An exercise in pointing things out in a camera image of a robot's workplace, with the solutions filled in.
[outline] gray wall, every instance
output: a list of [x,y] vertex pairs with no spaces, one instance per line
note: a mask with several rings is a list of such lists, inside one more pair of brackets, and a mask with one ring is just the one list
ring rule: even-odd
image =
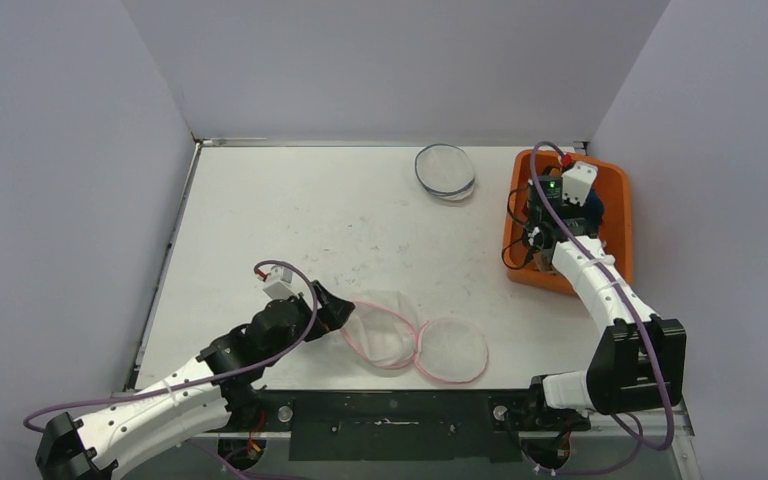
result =
[[768,1],[672,0],[596,133],[637,286],[687,327],[706,479],[768,478]]
[[117,0],[0,0],[0,479],[31,410],[120,388],[193,143]]
[[583,140],[668,0],[123,0],[196,135]]

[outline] orange plastic container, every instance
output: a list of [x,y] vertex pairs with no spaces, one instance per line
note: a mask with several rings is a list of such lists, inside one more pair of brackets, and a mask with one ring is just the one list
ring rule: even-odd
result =
[[[602,217],[602,225],[599,227],[599,238],[606,241],[605,251],[616,258],[617,271],[628,282],[633,280],[633,248],[631,239],[631,192],[628,184],[628,176],[625,171],[616,165],[601,162],[586,155],[571,154],[575,161],[587,162],[599,167],[599,174],[593,182],[593,189],[599,194],[599,198],[605,204],[605,215]],[[514,173],[511,178],[511,190],[524,187],[531,178],[529,161],[531,150],[524,150],[517,155],[514,163]],[[558,165],[558,155],[553,151],[539,151],[537,153],[537,171],[542,172],[549,165]],[[511,210],[519,218],[528,218],[525,204],[528,200],[528,191],[514,194],[511,198]],[[514,223],[510,216],[505,218],[505,238],[502,246],[511,244],[514,240],[522,238],[523,228]],[[525,259],[527,249],[522,243],[517,243],[505,252],[505,262],[508,265],[519,265]],[[552,275],[540,272],[531,262],[522,270],[508,269],[508,278],[512,282],[524,283],[534,287],[554,290],[556,292],[575,295],[572,285],[562,275]]]

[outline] screw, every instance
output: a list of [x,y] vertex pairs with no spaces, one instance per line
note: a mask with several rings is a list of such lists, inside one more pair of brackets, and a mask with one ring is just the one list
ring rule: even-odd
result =
[[493,418],[501,422],[502,420],[505,419],[506,413],[508,413],[508,407],[504,405],[498,405],[496,408],[493,409]]
[[278,409],[278,421],[281,423],[287,423],[293,418],[293,409],[284,405]]

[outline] white table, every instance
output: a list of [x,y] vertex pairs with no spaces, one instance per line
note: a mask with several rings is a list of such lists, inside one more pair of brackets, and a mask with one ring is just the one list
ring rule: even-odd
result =
[[[448,204],[413,172],[417,147],[206,147],[141,347],[137,388],[247,323],[268,297],[251,273],[289,261],[334,294],[398,290],[423,320],[474,322],[490,348],[471,388],[527,387],[585,369],[600,333],[578,299],[508,281],[499,257],[514,159],[526,147],[465,147],[472,198]],[[368,367],[327,335],[268,368],[273,389],[428,389],[413,368]]]

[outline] pink rim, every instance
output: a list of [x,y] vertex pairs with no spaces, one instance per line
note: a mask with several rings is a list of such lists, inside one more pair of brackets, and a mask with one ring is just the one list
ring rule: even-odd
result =
[[487,348],[487,339],[484,338],[484,334],[481,333],[481,331],[479,331],[478,329],[476,329],[475,331],[478,332],[479,335],[481,335],[481,340],[484,342],[484,351],[485,351],[484,368],[481,369],[478,375],[470,378],[469,380],[446,380],[444,378],[435,377],[434,375],[429,373],[428,370],[423,368],[422,365],[419,363],[419,354],[422,351],[422,347],[421,347],[422,334],[425,333],[425,329],[428,328],[429,325],[439,321],[440,320],[432,320],[426,323],[425,325],[423,325],[422,328],[419,329],[419,335],[417,336],[417,339],[416,339],[416,349],[414,349],[414,354],[413,354],[413,364],[416,365],[416,369],[419,370],[426,377],[430,378],[431,380],[434,380],[435,382],[443,383],[445,385],[463,385],[465,383],[474,382],[479,378],[481,378],[481,376],[484,375],[484,372],[487,371],[487,366],[490,365],[490,349]]
[[355,300],[354,303],[357,303],[357,304],[360,304],[360,305],[366,305],[367,307],[371,307],[371,308],[375,308],[375,309],[381,310],[383,312],[387,312],[387,313],[393,315],[394,317],[398,318],[399,320],[402,321],[402,323],[405,324],[406,327],[408,327],[408,331],[410,332],[411,337],[413,337],[413,341],[414,341],[414,352],[411,354],[410,357],[408,357],[407,360],[405,360],[404,362],[397,363],[395,365],[378,365],[377,363],[373,362],[372,360],[367,358],[366,355],[363,354],[363,352],[361,351],[360,347],[358,347],[357,343],[355,343],[355,341],[348,334],[348,332],[346,332],[343,329],[340,329],[340,333],[343,335],[343,339],[346,340],[346,343],[348,343],[349,346],[352,347],[352,350],[354,350],[355,353],[360,355],[360,358],[366,360],[370,365],[372,365],[374,367],[383,368],[383,369],[386,369],[386,370],[398,370],[400,368],[407,367],[411,363],[415,363],[414,360],[416,359],[417,345],[419,345],[419,343],[418,343],[419,342],[419,337],[417,336],[416,329],[413,328],[413,325],[411,325],[411,323],[405,317],[403,317],[403,316],[399,315],[398,313],[390,310],[389,308],[382,307],[381,305],[376,305],[374,303],[365,302],[363,300]]

